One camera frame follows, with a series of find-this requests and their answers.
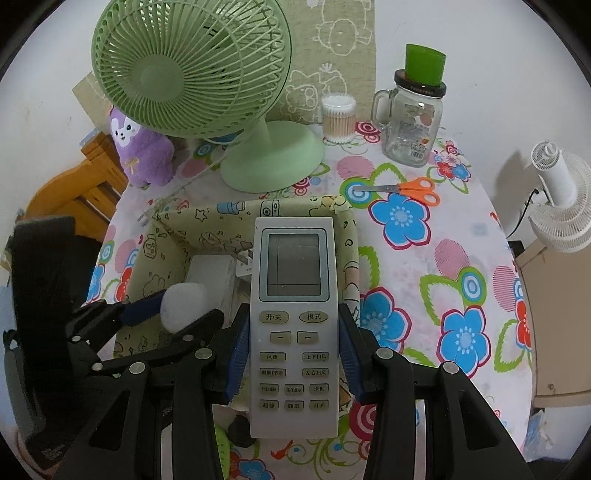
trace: remote control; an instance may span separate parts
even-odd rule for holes
[[[330,217],[255,221],[251,436],[338,433],[336,253]]]

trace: glass jar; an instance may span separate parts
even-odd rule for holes
[[[394,74],[396,88],[374,95],[371,121],[384,133],[382,151],[388,158],[411,167],[427,163],[443,115],[442,97],[447,87],[422,85],[408,80],[404,70]],[[388,123],[377,120],[380,99],[389,101]]]

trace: scissors blade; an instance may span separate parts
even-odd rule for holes
[[[398,185],[355,185],[353,191],[400,193],[400,187]]]

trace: table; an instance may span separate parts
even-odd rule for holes
[[[380,132],[370,123],[357,123],[356,131],[355,139],[345,145],[324,141],[326,155],[320,167],[289,188],[258,196],[236,192],[214,167],[175,194],[165,210],[340,192],[356,212],[361,326],[412,362],[457,362],[522,447],[531,404],[531,339],[517,269],[482,185],[453,140],[438,137],[428,164],[411,168],[383,155]],[[194,154],[177,154],[176,175],[168,185],[125,190],[95,268],[89,300],[125,298],[133,269],[129,259],[144,241],[145,227],[136,219],[222,154],[222,147],[203,141]],[[397,194],[353,191],[357,184],[394,184],[421,176],[435,182],[439,205],[427,207]],[[415,415],[416,476],[423,478],[421,402]],[[230,477],[361,478],[374,420],[375,407],[351,401],[342,411],[338,437],[262,440],[249,449],[235,447]],[[216,421],[227,425],[222,416]]]

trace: orange scissors handle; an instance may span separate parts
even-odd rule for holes
[[[436,207],[441,203],[439,195],[434,192],[435,182],[427,177],[419,177],[415,180],[398,185],[400,193],[413,200],[424,203],[429,207]]]

